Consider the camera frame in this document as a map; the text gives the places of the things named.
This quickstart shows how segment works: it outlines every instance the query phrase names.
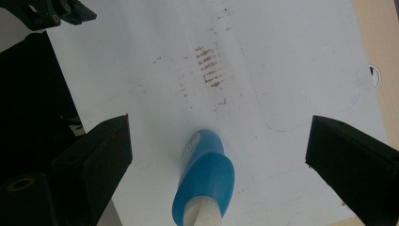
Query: white nozzle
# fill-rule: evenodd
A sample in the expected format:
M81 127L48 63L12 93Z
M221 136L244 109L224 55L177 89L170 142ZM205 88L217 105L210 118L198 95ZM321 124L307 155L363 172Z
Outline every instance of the white nozzle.
M185 206L183 223L184 226L220 226L219 205L211 197L197 196Z

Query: bottle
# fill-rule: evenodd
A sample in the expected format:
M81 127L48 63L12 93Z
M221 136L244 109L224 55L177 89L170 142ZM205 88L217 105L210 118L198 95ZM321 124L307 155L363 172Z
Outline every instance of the bottle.
M234 168L217 134L200 130L184 150L184 166L172 206L178 226L220 226L234 187Z

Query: white tabletop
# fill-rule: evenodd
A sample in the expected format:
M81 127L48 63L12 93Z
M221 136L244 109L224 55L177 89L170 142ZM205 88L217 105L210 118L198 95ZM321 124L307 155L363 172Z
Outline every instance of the white tabletop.
M236 183L224 225L325 225L354 214L304 163L311 116L386 141L352 1L97 0L48 30L87 130L128 113L128 225L174 225L181 153L222 138Z

